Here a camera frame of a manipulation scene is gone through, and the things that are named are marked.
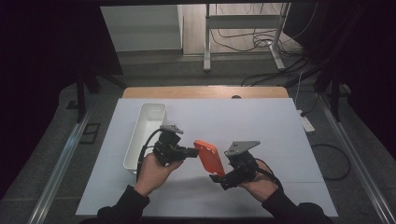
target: white plastic bin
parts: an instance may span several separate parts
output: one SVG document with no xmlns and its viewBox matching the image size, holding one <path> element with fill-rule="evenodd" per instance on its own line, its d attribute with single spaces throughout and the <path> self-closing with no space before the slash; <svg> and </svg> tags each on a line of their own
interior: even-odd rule
<svg viewBox="0 0 396 224">
<path fill-rule="evenodd" d="M 132 175 L 136 174 L 137 161 L 139 158 L 142 146 L 146 144 L 149 136 L 166 121 L 166 108 L 164 104 L 143 104 L 140 108 L 139 116 L 136 125 L 134 126 L 134 133 L 132 134 L 131 142 L 124 159 L 124 168 Z M 160 136 L 156 133 L 148 143 L 148 146 L 153 146 Z M 146 155 L 152 151 L 149 147 L 146 150 Z"/>
</svg>

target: black cable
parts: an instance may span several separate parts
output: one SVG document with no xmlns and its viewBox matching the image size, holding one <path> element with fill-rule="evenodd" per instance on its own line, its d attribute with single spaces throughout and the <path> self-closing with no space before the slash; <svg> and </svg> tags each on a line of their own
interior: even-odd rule
<svg viewBox="0 0 396 224">
<path fill-rule="evenodd" d="M 269 37 L 274 38 L 273 35 L 264 35 L 264 34 L 257 33 L 257 35 L 253 35 L 253 39 L 252 39 L 254 47 L 256 47 L 256 48 L 265 48 L 265 47 L 268 47 L 268 46 L 271 45 L 271 44 L 268 44 L 268 42 L 266 42 L 264 46 L 261 46 L 260 43 L 262 43 L 264 41 L 273 41 L 273 39 L 268 39 L 268 38 L 261 39 L 260 36 L 269 36 Z"/>
<path fill-rule="evenodd" d="M 274 5 L 273 5 L 272 3 L 270 3 L 270 4 L 271 4 L 271 7 L 272 7 L 272 9 L 274 10 L 274 12 L 277 13 L 277 11 L 276 11 L 275 8 L 274 8 Z"/>
<path fill-rule="evenodd" d="M 282 9 L 283 9 L 283 5 L 284 5 L 285 3 L 282 3 L 282 7 L 280 8 L 280 13 L 282 13 Z"/>
<path fill-rule="evenodd" d="M 340 24 L 337 27 L 332 29 L 332 32 L 330 34 L 326 35 L 326 38 L 321 43 L 316 45 L 313 49 L 304 50 L 302 55 L 303 56 L 310 56 L 310 55 L 315 54 L 315 52 L 317 52 L 319 50 L 323 50 L 324 48 L 328 47 L 329 44 L 332 43 L 332 39 L 333 39 L 334 35 L 347 23 L 347 21 L 349 21 L 350 17 L 351 17 L 351 15 L 349 16 L 349 18 L 345 18 L 344 20 L 342 20 L 342 22 L 340 22 Z"/>
<path fill-rule="evenodd" d="M 317 99 L 314 102 L 314 105 L 308 111 L 301 112 L 301 114 L 300 114 L 301 117 L 305 117 L 307 114 L 311 113 L 314 110 L 315 106 L 317 105 L 319 96 L 320 96 L 320 93 L 318 92 L 318 96 L 317 96 Z"/>
<path fill-rule="evenodd" d="M 253 13 L 254 13 L 254 6 L 253 3 L 250 3 L 250 10 L 247 12 L 247 14 L 251 11 L 251 8 L 253 7 Z"/>
<path fill-rule="evenodd" d="M 222 35 L 222 34 L 220 33 L 220 30 L 219 30 L 219 29 L 217 29 L 217 30 L 218 30 L 219 36 L 224 37 L 224 38 L 239 37 L 239 36 L 244 36 L 244 35 L 254 35 L 254 33 L 241 34 L 241 35 Z M 271 32 L 273 32 L 273 31 L 276 31 L 276 30 L 261 31 L 261 32 L 258 32 L 258 33 L 256 33 L 256 34 L 271 33 Z"/>
<path fill-rule="evenodd" d="M 318 2 L 315 4 L 314 12 L 312 13 L 311 19 L 309 20 L 308 24 L 305 26 L 305 28 L 299 34 L 295 35 L 291 39 L 294 39 L 297 36 L 300 36 L 301 34 L 303 34 L 305 32 L 305 30 L 309 27 L 309 25 L 311 24 L 312 20 L 314 19 L 315 14 L 317 12 L 317 8 L 318 8 Z"/>
<path fill-rule="evenodd" d="M 304 52 L 302 51 L 303 49 L 297 49 L 297 50 L 293 50 L 293 51 L 287 51 L 285 50 L 285 48 L 283 47 L 283 42 L 279 39 L 279 43 L 277 45 L 278 48 L 278 52 L 280 54 L 283 54 L 285 56 L 304 56 Z"/>
<path fill-rule="evenodd" d="M 268 176 L 269 178 L 271 178 L 271 180 L 273 180 L 273 181 L 277 184 L 277 186 L 278 186 L 281 190 L 283 190 L 282 183 L 280 183 L 280 180 L 274 175 L 274 171 L 271 170 L 270 166 L 267 165 L 267 163 L 265 163 L 265 161 L 262 161 L 262 160 L 257 159 L 257 158 L 255 158 L 255 159 L 258 160 L 258 161 L 261 161 L 262 163 L 264 163 L 264 165 L 265 165 L 265 166 L 268 168 L 268 170 L 270 171 L 270 172 L 268 172 L 268 171 L 266 171 L 266 170 L 263 170 L 263 169 L 260 168 L 260 167 L 257 167 L 257 168 L 256 168 L 256 172 L 259 172 L 259 173 L 261 173 L 261 174 L 263 174 L 263 175 Z"/>
<path fill-rule="evenodd" d="M 250 77 L 246 77 L 244 80 L 242 80 L 242 82 L 241 82 L 241 87 L 244 86 L 245 82 L 246 82 L 248 79 L 251 79 L 251 78 L 254 78 L 254 77 L 262 77 L 262 76 L 273 75 L 273 76 L 271 76 L 271 77 L 266 77 L 266 78 L 264 78 L 264 79 L 261 79 L 261 80 L 252 82 L 252 83 L 250 83 L 250 84 L 247 84 L 246 86 L 254 86 L 254 85 L 257 85 L 259 82 L 268 80 L 268 79 L 270 79 L 270 78 L 272 78 L 272 77 L 276 77 L 277 75 L 295 72 L 295 71 L 299 70 L 300 68 L 306 66 L 307 63 L 309 62 L 309 60 L 308 60 L 308 61 L 306 61 L 303 65 L 299 66 L 297 69 L 293 69 L 293 70 L 289 71 L 293 66 L 295 66 L 297 63 L 299 63 L 302 59 L 304 59 L 304 57 L 301 57 L 299 60 L 297 60 L 297 61 L 294 62 L 291 66 L 287 67 L 285 70 L 283 70 L 283 71 L 281 71 L 281 72 L 267 73 L 267 74 L 258 74 L 258 75 L 253 75 L 253 76 L 250 76 Z"/>
<path fill-rule="evenodd" d="M 335 150 L 339 151 L 339 152 L 346 158 L 346 161 L 347 161 L 347 169 L 346 169 L 346 172 L 345 172 L 343 175 L 341 175 L 341 176 L 339 176 L 339 177 L 327 177 L 327 176 L 323 176 L 323 179 L 325 179 L 325 180 L 342 180 L 342 179 L 344 179 L 345 177 L 347 177 L 347 176 L 349 175 L 350 169 L 351 169 L 351 167 L 352 167 L 352 164 L 351 164 L 351 162 L 350 162 L 349 157 L 347 156 L 347 154 L 346 154 L 343 150 L 341 150 L 339 147 L 335 147 L 335 146 L 332 146 L 332 145 L 329 145 L 329 144 L 315 144 L 315 145 L 312 145 L 311 147 L 312 147 L 312 149 L 313 149 L 314 147 L 330 147 L 330 148 L 332 148 L 332 149 L 335 149 Z"/>
<path fill-rule="evenodd" d="M 264 3 L 262 3 L 262 8 L 264 7 Z M 259 14 L 262 14 L 262 8 L 260 8 L 260 13 Z"/>
<path fill-rule="evenodd" d="M 152 133 L 148 140 L 146 141 L 146 144 L 142 146 L 142 150 L 140 151 L 139 158 L 137 159 L 137 169 L 136 169 L 136 181 L 139 178 L 140 174 L 140 169 L 142 168 L 142 163 L 143 159 L 145 159 L 145 154 L 146 154 L 146 149 L 148 149 L 149 141 L 151 141 L 151 138 L 159 131 L 162 131 L 163 129 L 157 129 Z"/>
<path fill-rule="evenodd" d="M 248 52 L 248 51 L 251 51 L 251 50 L 253 50 L 253 49 L 256 48 L 256 47 L 253 47 L 252 49 L 235 49 L 235 48 L 230 47 L 230 46 L 228 46 L 228 45 L 220 44 L 218 41 L 216 41 L 215 37 L 213 36 L 212 30 L 210 30 L 210 34 L 212 34 L 213 41 L 214 41 L 216 44 L 218 44 L 218 45 L 220 45 L 220 46 L 223 46 L 223 47 L 225 47 L 225 48 L 228 48 L 228 49 L 233 49 L 233 50 L 241 51 L 241 52 Z"/>
<path fill-rule="evenodd" d="M 222 5 L 222 4 L 220 4 L 220 6 L 219 6 L 219 7 L 220 7 L 220 10 L 221 10 L 221 13 L 224 14 L 224 11 L 222 10 L 221 5 Z"/>
</svg>

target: orange phone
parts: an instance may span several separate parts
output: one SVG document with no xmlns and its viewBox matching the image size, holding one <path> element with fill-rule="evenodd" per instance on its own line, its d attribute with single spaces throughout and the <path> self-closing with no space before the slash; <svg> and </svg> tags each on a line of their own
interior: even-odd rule
<svg viewBox="0 0 396 224">
<path fill-rule="evenodd" d="M 196 140 L 194 146 L 199 150 L 198 156 L 209 173 L 219 176 L 225 175 L 218 149 L 215 146 L 201 140 Z"/>
</svg>

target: aluminum rail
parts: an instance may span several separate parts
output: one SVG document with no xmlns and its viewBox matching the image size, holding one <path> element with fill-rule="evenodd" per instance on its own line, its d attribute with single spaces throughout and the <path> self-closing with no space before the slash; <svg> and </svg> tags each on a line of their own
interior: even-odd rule
<svg viewBox="0 0 396 224">
<path fill-rule="evenodd" d="M 84 132 L 85 126 L 87 125 L 87 122 L 91 116 L 93 104 L 94 100 L 89 105 L 89 108 L 81 122 L 76 123 L 69 138 L 67 139 L 62 154 L 49 177 L 49 181 L 47 182 L 46 187 L 44 187 L 44 190 L 41 193 L 37 204 L 35 205 L 35 209 L 33 210 L 33 213 L 27 222 L 28 224 L 41 224 L 44 222 L 47 213 L 50 210 L 50 206 L 52 205 L 53 199 L 55 198 L 56 192 L 58 191 L 58 188 L 64 179 L 64 174 L 66 173 L 67 167 L 76 150 L 78 140 Z"/>
<path fill-rule="evenodd" d="M 364 165 L 361 157 L 359 156 L 358 151 L 353 146 L 352 142 L 350 141 L 347 133 L 341 124 L 341 122 L 337 122 L 330 111 L 329 102 L 319 96 L 320 102 L 322 104 L 322 109 L 324 110 L 327 119 L 329 120 L 332 128 L 337 135 L 338 139 L 340 140 L 346 154 L 350 158 L 352 166 L 358 176 L 361 184 L 363 185 L 364 189 L 366 190 L 367 195 L 369 196 L 372 204 L 378 213 L 379 217 L 381 218 L 382 223 L 384 224 L 396 224 L 396 220 L 392 211 L 389 208 L 387 201 L 385 200 L 383 194 L 381 193 L 380 188 L 373 180 L 372 176 L 368 172 L 366 166 Z"/>
</svg>

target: sleeve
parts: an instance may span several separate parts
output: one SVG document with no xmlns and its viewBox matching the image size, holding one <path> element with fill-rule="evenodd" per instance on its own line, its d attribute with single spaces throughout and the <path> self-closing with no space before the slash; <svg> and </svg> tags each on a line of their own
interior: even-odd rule
<svg viewBox="0 0 396 224">
<path fill-rule="evenodd" d="M 80 224 L 137 223 L 148 204 L 149 198 L 143 197 L 133 187 L 128 186 L 116 205 L 99 209 L 97 218 L 84 220 Z"/>
<path fill-rule="evenodd" d="M 281 189 L 262 203 L 262 207 L 270 212 L 278 223 L 332 224 L 320 206 L 314 203 L 300 203 L 296 206 Z"/>
</svg>

